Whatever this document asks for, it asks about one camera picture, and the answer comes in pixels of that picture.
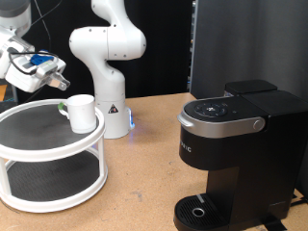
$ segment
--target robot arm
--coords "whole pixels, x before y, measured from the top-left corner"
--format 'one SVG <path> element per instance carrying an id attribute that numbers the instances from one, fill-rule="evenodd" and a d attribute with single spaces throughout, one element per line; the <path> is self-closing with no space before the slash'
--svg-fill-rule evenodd
<path id="1" fill-rule="evenodd" d="M 51 58 L 34 64 L 35 47 L 21 37 L 30 29 L 30 0 L 0 0 L 0 78 L 27 92 L 44 85 L 66 90 L 65 62 Z"/>
<path id="2" fill-rule="evenodd" d="M 105 138 L 120 138 L 131 130 L 130 111 L 125 105 L 125 78 L 107 61 L 140 58 L 146 40 L 142 31 L 128 18 L 124 0 L 91 0 L 91 8 L 111 26 L 74 30 L 69 47 L 92 75 L 96 105 L 109 127 Z"/>

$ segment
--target wooden table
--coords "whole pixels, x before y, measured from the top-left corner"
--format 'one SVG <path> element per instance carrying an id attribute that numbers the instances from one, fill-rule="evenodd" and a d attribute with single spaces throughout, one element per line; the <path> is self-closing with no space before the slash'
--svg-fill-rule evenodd
<path id="1" fill-rule="evenodd" d="M 126 137 L 105 140 L 109 175 L 87 202 L 61 212 L 31 214 L 0 203 L 0 230 L 176 231 L 174 206 L 181 198 L 205 193 L 207 172 L 179 157 L 180 114 L 189 93 L 127 99 L 136 128 Z M 288 230 L 308 230 L 308 206 L 291 208 Z M 249 231 L 266 230 L 263 226 Z"/>

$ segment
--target two-tier stand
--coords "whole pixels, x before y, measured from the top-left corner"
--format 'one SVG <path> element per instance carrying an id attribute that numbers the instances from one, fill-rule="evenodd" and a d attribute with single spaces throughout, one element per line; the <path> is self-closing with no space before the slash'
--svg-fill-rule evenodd
<path id="1" fill-rule="evenodd" d="M 36 101 L 0 114 L 0 197 L 15 209 L 64 210 L 88 200 L 106 182 L 104 116 L 95 109 L 96 129 L 75 134 L 58 111 L 63 101 Z"/>

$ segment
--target stand leg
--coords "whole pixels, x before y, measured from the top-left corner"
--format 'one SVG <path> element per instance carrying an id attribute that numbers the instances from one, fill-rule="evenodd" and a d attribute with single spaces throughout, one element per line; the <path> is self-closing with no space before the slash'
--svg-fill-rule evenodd
<path id="1" fill-rule="evenodd" d="M 11 188 L 9 184 L 8 173 L 4 159 L 0 157 L 0 185 L 4 194 L 11 195 Z"/>
<path id="2" fill-rule="evenodd" d="M 105 174 L 105 157 L 104 157 L 104 136 L 98 141 L 99 171 L 100 175 Z"/>

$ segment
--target white mug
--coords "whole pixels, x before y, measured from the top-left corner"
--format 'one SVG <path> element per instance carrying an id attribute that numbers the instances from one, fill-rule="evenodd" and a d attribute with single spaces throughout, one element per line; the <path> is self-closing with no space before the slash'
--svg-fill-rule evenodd
<path id="1" fill-rule="evenodd" d="M 77 94 L 58 105 L 59 112 L 70 121 L 74 133 L 84 134 L 96 128 L 94 97 L 89 94 Z"/>

